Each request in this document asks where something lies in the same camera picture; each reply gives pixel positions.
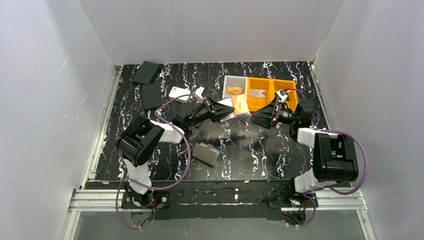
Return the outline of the red leather card holder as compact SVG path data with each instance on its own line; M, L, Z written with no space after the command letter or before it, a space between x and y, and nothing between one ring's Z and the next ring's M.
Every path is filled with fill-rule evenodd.
M232 119L239 119L240 121L245 123L252 116L249 110L247 97L245 96L245 94L226 97L219 100L218 103L234 108L234 110L232 110L230 113L227 113L224 118L219 121L220 124Z

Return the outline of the orange credit card from holder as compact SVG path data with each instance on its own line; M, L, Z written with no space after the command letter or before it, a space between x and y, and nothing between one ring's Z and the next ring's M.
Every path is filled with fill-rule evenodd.
M233 113L236 116L250 114L247 98L244 94L234 95L230 99L232 106L234 107Z

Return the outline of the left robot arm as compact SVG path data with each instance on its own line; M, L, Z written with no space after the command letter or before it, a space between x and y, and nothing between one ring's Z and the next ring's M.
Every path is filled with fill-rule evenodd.
M206 121L225 123L232 119L246 122L251 117L247 100L243 94L214 101L210 97L197 98L198 106L183 103L172 121L157 122L144 116L136 117L116 141L116 149L128 170L128 181L124 189L127 200L146 208L153 204L154 191L148 160L159 143L188 144L192 128L199 128Z

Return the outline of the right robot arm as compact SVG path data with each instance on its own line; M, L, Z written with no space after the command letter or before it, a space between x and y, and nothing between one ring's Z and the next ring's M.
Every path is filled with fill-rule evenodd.
M289 126L290 138L298 144L313 150L312 168L293 177L288 186L265 199L271 203L277 200L292 200L303 204L309 202L313 192L339 183L355 181L359 176L355 143L351 137L340 133L311 128L314 103L307 98L299 100L295 110L284 106L276 96L267 106L251 115L251 123L271 129L278 123Z

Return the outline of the silver VIP credit card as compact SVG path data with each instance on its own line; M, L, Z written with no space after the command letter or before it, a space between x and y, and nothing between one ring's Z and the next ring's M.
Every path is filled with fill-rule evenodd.
M250 97L252 98L266 98L267 91L264 89L250 89Z

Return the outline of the orange credit card in bin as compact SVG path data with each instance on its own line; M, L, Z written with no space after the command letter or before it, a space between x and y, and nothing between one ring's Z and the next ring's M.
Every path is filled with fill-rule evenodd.
M239 86L228 86L226 88L226 93L228 95L240 95L243 94L245 92L243 87L239 87Z

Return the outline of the silver metal card case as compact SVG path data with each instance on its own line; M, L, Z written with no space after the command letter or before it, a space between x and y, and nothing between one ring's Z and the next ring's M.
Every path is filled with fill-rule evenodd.
M192 156L209 167L213 167L220 154L221 152L213 145L201 142L195 144Z

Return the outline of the yellow middle plastic bin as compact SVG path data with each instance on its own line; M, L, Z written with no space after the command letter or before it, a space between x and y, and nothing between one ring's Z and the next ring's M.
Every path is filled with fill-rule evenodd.
M250 112L255 112L274 99L274 82L268 78L247 78L247 105Z

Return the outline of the yellow plastic bin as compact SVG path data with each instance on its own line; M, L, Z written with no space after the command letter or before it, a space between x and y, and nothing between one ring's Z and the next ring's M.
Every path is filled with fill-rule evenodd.
M274 99L274 82L268 78L247 78L247 105L250 112L255 112Z
M290 90L290 89L296 89L296 83L294 80L283 80L283 79L273 79L273 92L274 96L276 96L276 92L281 89L286 89L289 100L286 102L288 104L288 107L291 110L295 110L298 105L298 95L296 90Z

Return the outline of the yellow right plastic bin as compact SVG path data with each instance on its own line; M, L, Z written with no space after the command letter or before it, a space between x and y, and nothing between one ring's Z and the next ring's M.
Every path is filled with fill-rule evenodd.
M283 79L273 79L273 92L274 96L276 96L276 92L281 89L286 89L289 100L286 102L288 104L288 107L291 110L295 110L298 105L298 95L296 90L290 90L290 89L296 89L296 83L294 80L283 80Z

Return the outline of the white plastic bin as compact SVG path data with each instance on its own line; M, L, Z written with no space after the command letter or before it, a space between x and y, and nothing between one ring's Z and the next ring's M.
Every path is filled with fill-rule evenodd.
M222 98L248 94L248 78L245 76L225 75Z

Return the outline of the white square device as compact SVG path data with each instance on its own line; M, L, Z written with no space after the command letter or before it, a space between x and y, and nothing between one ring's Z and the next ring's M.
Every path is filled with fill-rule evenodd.
M176 99L176 101L187 103L190 99L191 91L186 88L180 88L173 86L168 93L170 99Z

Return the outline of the black box near device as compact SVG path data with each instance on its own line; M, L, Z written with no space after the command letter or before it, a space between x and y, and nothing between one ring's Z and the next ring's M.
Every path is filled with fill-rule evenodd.
M141 105L144 111L154 111L162 106L163 98L160 83L141 86Z

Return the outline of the black box far corner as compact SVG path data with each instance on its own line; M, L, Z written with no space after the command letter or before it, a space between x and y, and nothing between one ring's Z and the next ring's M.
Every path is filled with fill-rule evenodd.
M162 68L163 65L160 63L144 61L132 78L132 82L137 85L148 85L158 77Z

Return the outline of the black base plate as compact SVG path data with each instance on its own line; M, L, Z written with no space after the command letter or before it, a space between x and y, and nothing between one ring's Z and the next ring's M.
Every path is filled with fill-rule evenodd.
M118 206L123 210L150 212L157 221L174 219L236 219L258 218L282 220L287 212L304 216L305 211L318 207L316 194L309 202L296 200L266 202L267 197L284 190L290 180L232 180L184 181L177 186L153 191L151 206L136 206L129 201L123 185L123 196Z

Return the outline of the aluminium frame rail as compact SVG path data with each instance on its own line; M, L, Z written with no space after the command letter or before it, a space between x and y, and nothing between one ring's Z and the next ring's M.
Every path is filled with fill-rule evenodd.
M265 189L183 187L134 205L115 189L76 190L64 240L374 240L361 192L318 192L305 210L267 205Z

